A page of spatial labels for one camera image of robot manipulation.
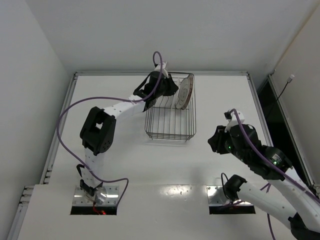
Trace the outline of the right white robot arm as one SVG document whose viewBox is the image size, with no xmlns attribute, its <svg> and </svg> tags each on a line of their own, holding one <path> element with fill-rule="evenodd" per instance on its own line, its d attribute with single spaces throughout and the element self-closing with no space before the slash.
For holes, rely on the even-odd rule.
<svg viewBox="0 0 320 240">
<path fill-rule="evenodd" d="M 241 124 L 219 125 L 208 139 L 214 153 L 230 154 L 277 190 L 283 200 L 255 187 L 234 174 L 216 191 L 221 202 L 244 201 L 253 204 L 287 227 L 296 240 L 320 238 L 320 200 L 300 179 L 292 162 L 279 149 L 263 145 L 256 129 Z"/>
</svg>

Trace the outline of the orange sunburst plate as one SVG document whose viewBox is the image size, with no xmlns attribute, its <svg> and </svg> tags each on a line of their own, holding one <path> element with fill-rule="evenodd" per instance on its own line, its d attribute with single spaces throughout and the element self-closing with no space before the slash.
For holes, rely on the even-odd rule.
<svg viewBox="0 0 320 240">
<path fill-rule="evenodd" d="M 188 89 L 188 95 L 187 95 L 187 98 L 186 98 L 186 101 L 185 101 L 185 109 L 189 106 L 190 104 L 190 101 L 193 97 L 193 92 L 194 92 L 194 85 L 195 85 L 195 76 L 193 74 L 189 74 L 187 76 L 187 79 L 188 79 L 188 83 L 189 83 L 189 89 Z"/>
</svg>

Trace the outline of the black rim flower plate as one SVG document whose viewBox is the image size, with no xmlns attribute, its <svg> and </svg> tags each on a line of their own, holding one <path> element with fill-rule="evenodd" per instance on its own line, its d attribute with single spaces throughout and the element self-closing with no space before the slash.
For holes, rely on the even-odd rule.
<svg viewBox="0 0 320 240">
<path fill-rule="evenodd" d="M 186 98 L 188 96 L 188 91 L 189 91 L 189 80 L 186 78 L 184 78 L 182 80 L 182 82 L 179 85 L 179 102 L 178 105 L 180 107 L 180 110 L 184 110 L 185 109 L 185 102 L 186 102 Z"/>
</svg>

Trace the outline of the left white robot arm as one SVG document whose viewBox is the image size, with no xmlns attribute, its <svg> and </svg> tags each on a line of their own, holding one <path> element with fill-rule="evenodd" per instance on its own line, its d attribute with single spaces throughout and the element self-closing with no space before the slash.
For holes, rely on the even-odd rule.
<svg viewBox="0 0 320 240">
<path fill-rule="evenodd" d="M 170 73 L 155 70 L 127 100 L 105 108 L 95 106 L 89 111 L 80 131 L 85 161 L 77 166 L 81 176 L 80 187 L 88 196 L 94 197 L 103 186 L 96 177 L 101 174 L 105 153 L 113 143 L 116 123 L 145 112 L 155 105 L 158 98 L 173 96 L 178 89 Z"/>
</svg>

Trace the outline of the green rim plate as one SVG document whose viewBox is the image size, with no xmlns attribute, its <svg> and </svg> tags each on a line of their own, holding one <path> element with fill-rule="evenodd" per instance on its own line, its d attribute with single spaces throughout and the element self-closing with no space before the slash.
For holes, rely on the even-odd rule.
<svg viewBox="0 0 320 240">
<path fill-rule="evenodd" d="M 172 104 L 171 104 L 172 109 L 180 109 L 179 104 L 178 104 L 179 103 L 179 91 L 180 91 L 180 87 L 178 87 L 178 90 L 173 95 Z"/>
</svg>

